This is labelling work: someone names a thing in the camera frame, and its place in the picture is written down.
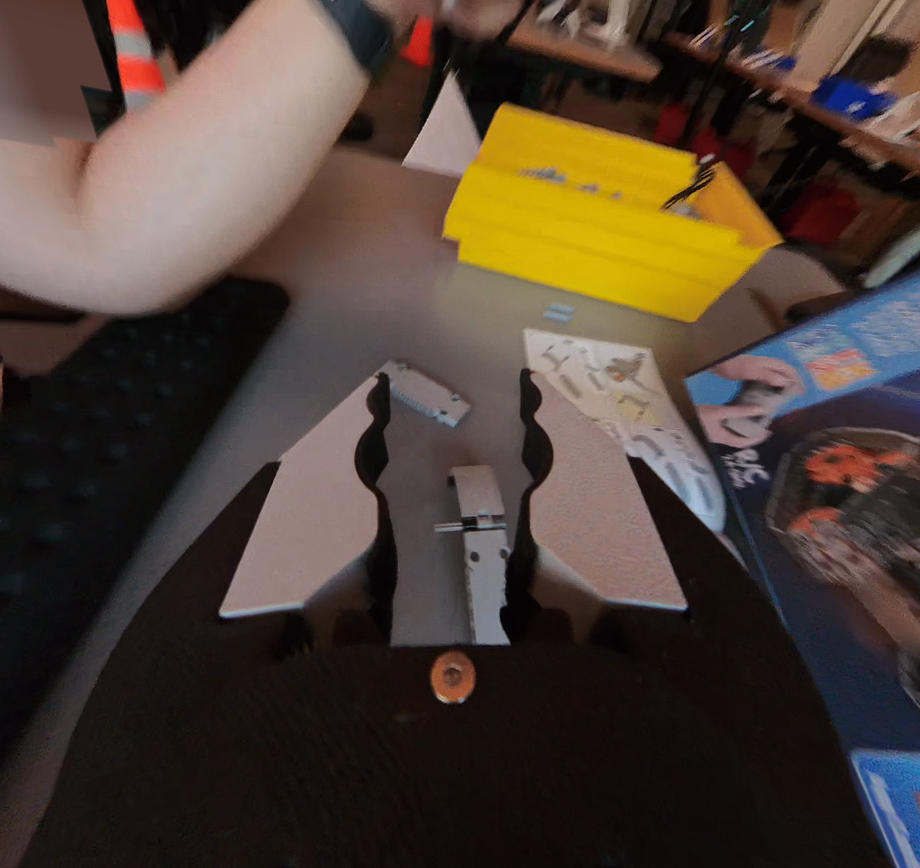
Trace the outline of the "yellow plastic bin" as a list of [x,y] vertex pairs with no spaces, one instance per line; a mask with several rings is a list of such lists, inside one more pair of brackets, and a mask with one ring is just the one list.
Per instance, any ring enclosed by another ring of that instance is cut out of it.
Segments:
[[783,241],[724,162],[505,103],[443,221],[458,261],[681,322]]

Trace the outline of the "black dotted floor mat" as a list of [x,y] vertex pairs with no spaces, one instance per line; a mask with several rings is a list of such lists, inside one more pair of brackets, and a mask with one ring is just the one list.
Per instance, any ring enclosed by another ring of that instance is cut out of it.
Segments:
[[108,322],[2,414],[2,764],[289,305],[229,278]]

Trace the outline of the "person's left forearm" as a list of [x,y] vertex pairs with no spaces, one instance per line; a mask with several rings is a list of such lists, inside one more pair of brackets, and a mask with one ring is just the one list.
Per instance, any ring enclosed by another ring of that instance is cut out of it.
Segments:
[[319,0],[253,0],[178,80],[96,142],[2,138],[2,291],[162,310],[283,219],[369,78]]

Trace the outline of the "orange traffic cone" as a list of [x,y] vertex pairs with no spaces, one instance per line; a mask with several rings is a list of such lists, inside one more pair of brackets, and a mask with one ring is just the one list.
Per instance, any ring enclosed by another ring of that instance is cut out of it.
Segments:
[[430,69],[433,65],[433,31],[434,23],[431,17],[418,17],[399,50],[399,57],[416,68]]
[[124,107],[136,111],[166,91],[165,78],[135,0],[105,2]]

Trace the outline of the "long wooden table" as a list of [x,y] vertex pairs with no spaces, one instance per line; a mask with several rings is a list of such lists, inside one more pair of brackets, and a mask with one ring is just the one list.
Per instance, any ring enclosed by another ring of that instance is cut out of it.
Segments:
[[868,129],[865,122],[828,110],[812,103],[811,93],[800,88],[786,73],[774,69],[752,68],[736,56],[730,55],[725,65],[727,71],[767,95],[776,95],[788,108],[799,115],[825,126],[844,138],[851,139],[858,146],[871,149],[873,156],[881,161],[896,163],[909,174],[919,172],[918,145],[889,140]]

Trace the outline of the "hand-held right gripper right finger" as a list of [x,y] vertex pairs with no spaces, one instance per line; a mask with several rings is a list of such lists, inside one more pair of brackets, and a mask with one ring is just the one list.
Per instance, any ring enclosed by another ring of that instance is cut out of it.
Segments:
[[519,377],[529,482],[505,564],[505,632],[586,640],[618,610],[682,615],[688,602],[625,450],[547,377]]

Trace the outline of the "white instruction sheet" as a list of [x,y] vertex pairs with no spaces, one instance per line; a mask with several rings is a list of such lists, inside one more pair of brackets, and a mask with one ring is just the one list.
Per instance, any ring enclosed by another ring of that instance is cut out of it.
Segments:
[[721,533],[719,475],[670,398],[653,352],[535,328],[523,331],[527,366],[644,461],[708,529]]

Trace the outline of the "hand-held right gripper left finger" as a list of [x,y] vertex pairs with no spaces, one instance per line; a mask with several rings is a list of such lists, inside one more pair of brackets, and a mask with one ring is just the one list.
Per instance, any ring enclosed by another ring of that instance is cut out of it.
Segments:
[[397,547],[378,485],[389,458],[390,397],[390,373],[377,372],[282,454],[220,605],[222,620],[304,611],[361,563],[367,615],[392,638]]

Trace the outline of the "pale board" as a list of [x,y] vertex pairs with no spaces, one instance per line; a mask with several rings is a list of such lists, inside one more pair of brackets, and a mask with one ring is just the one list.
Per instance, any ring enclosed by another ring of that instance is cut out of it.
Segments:
[[402,166],[460,178],[477,158],[481,137],[453,72],[442,88]]

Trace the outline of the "red storage bin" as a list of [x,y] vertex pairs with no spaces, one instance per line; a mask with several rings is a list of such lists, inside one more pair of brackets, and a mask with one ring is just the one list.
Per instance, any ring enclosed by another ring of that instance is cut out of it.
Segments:
[[833,247],[861,213],[854,193],[841,184],[814,181],[782,218],[780,228],[793,241]]
[[[684,103],[664,104],[652,134],[652,141],[664,146],[678,147],[681,144],[689,114],[689,108]],[[705,126],[699,128],[694,134],[690,149],[700,160],[706,157],[719,160],[722,158],[722,146],[722,139],[715,128]]]

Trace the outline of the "blue robot kit box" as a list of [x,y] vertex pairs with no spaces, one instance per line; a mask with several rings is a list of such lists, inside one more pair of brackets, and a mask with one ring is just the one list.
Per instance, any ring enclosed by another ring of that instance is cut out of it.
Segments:
[[918,866],[918,276],[684,381],[892,866]]

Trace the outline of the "grey desk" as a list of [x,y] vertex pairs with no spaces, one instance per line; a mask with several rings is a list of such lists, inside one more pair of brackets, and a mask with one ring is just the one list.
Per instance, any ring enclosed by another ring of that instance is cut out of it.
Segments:
[[2,866],[877,866],[811,677],[723,543],[639,460],[613,474],[650,505],[688,601],[614,606],[563,640],[562,599],[527,640],[468,647],[477,687],[436,701],[436,648],[282,652],[282,619],[217,621],[217,589],[293,444],[386,357],[459,383],[447,432],[399,418],[384,491],[400,625],[433,624],[422,551],[446,497],[435,461],[487,458],[517,506],[521,331],[539,287],[457,265],[438,241],[447,180],[339,151],[245,265],[295,304],[227,421],[198,495],[226,505],[148,597],[123,598],[74,690],[17,753]]

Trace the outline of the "black wristband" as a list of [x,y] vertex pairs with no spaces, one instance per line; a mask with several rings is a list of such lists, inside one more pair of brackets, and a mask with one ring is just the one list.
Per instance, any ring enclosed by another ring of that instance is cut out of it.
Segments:
[[339,29],[351,56],[372,82],[397,50],[392,24],[366,0],[318,0]]

